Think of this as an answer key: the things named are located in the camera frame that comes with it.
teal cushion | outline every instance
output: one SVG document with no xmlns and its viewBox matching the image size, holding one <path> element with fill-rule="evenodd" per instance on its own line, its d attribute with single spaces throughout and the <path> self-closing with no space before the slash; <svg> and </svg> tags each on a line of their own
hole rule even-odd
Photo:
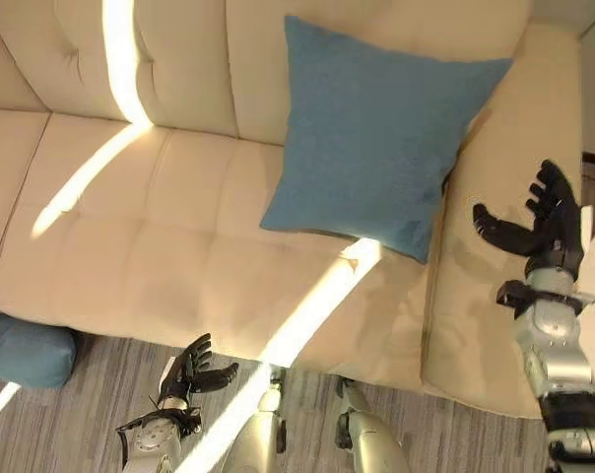
<svg viewBox="0 0 595 473">
<path fill-rule="evenodd" d="M 289 134 L 261 226 L 370 237 L 426 262 L 441 185 L 511 60 L 441 62 L 297 17 L 285 32 Z"/>
<path fill-rule="evenodd" d="M 0 313 L 0 377 L 25 387 L 60 387 L 76 357 L 69 329 Z"/>
</svg>

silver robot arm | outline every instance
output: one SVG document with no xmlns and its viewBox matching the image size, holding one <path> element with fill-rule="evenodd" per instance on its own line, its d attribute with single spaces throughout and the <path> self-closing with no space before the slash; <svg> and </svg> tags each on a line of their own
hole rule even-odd
<svg viewBox="0 0 595 473">
<path fill-rule="evenodd" d="M 122 442 L 123 473 L 172 473 L 181 461 L 181 440 L 201 432 L 201 410 L 191 396 L 223 389 L 236 377 L 238 364 L 208 371 L 210 334 L 176 357 L 160 386 L 156 410 L 116 429 Z M 131 442 L 127 438 L 131 431 Z"/>
<path fill-rule="evenodd" d="M 595 377 L 579 345 L 578 316 L 595 298 L 576 293 L 584 256 L 580 208 L 562 171 L 544 161 L 527 201 L 534 230 L 473 209 L 490 244 L 529 257 L 525 282 L 507 281 L 498 304 L 514 308 L 514 339 L 549 434 L 549 473 L 595 473 Z"/>
</svg>

tufted upholstery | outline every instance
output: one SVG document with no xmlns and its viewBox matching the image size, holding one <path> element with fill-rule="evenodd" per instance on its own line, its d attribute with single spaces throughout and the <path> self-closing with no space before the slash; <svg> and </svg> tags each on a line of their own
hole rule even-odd
<svg viewBox="0 0 595 473">
<path fill-rule="evenodd" d="M 102 14 L 113 1 L 0 0 L 0 34 L 51 110 L 124 118 L 107 75 Z M 528 15 L 527 0 L 352 0 L 338 7 L 338 0 L 137 0 L 136 86 L 149 118 L 283 144 L 287 13 L 383 47 L 464 60 L 509 55 Z"/>
<path fill-rule="evenodd" d="M 0 35 L 0 108 L 45 110 L 20 73 Z"/>
<path fill-rule="evenodd" d="M 127 4 L 137 70 L 123 89 L 164 127 L 121 121 L 112 78 L 127 65 L 112 60 L 103 12 Z M 538 415 L 511 315 L 492 303 L 522 261 L 469 221 L 477 199 L 513 215 L 543 158 L 579 181 L 577 39 L 534 25 L 522 37 L 528 4 L 0 0 L 0 108 L 53 112 L 0 110 L 0 309 L 169 345 L 210 331 L 218 351 L 259 357 L 349 244 L 258 225 L 287 132 L 284 15 L 441 59 L 517 48 L 467 138 L 430 265 L 386 252 L 297 364 Z"/>
<path fill-rule="evenodd" d="M 0 110 L 0 242 L 47 118 L 47 113 Z"/>
<path fill-rule="evenodd" d="M 123 128 L 52 116 L 7 233 L 0 307 L 170 345 L 209 330 L 219 351 L 259 357 L 349 243 L 259 229 L 282 148 L 163 128 L 129 145 L 33 237 L 58 189 Z M 419 388 L 426 284 L 426 267 L 388 252 L 299 363 L 374 382 L 397 372 L 398 387 Z"/>
</svg>

